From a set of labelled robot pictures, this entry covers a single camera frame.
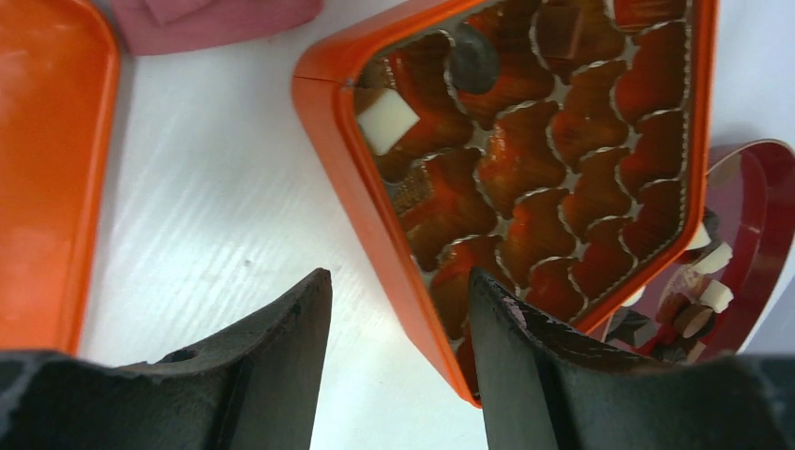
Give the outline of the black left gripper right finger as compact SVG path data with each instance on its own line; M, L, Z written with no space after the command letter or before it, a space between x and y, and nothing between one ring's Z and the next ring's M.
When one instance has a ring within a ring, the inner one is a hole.
M588 337L489 272L468 299L492 449L790 449L794 360L740 354L663 363Z

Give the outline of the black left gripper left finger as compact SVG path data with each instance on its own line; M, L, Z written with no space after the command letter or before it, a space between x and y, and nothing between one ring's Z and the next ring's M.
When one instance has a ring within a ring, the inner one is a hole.
M307 449L332 309L318 268L269 305L154 363L1 355L5 449Z

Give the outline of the orange chocolate box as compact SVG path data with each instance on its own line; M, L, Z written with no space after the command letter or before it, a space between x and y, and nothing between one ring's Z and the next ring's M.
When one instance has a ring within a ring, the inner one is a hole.
M581 8L571 60L541 56L544 3ZM693 242L702 219L714 1L408 1L309 47L292 100L398 319L452 388L480 402L467 291L479 267L590 332ZM501 72L456 89L453 30ZM419 115L385 155L357 88Z

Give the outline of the white chocolate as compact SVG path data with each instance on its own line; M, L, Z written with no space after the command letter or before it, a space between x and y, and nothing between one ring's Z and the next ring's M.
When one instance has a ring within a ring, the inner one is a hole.
M356 122L371 151L387 154L419 121L419 115L391 88L357 88L354 99Z

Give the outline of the dark oval chocolate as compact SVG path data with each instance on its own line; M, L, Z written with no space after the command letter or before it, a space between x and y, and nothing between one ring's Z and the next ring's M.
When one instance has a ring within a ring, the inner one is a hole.
M456 89L483 95L495 85L501 72L500 56L487 36L469 24L452 33L449 73Z

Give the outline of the brown square chocolate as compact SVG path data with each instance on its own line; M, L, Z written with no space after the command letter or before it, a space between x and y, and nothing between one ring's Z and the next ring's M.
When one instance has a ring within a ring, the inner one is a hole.
M542 4L535 25L541 56L546 59L573 59L578 50L582 23L580 7L560 2Z

